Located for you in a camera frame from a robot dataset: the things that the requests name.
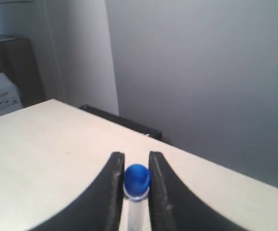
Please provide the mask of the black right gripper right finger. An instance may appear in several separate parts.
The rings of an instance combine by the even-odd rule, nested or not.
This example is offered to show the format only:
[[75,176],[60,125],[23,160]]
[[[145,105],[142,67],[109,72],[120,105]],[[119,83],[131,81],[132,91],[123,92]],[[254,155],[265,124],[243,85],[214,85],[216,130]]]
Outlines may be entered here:
[[237,231],[238,225],[200,200],[176,175],[164,155],[149,153],[148,206],[153,231]]

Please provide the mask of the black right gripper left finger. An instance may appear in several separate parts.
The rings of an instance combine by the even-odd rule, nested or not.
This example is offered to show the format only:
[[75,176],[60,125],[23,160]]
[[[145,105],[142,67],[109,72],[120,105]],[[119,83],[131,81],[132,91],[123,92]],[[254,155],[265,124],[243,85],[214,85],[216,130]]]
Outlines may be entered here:
[[86,190],[34,231],[117,231],[123,205],[125,154],[113,152]]

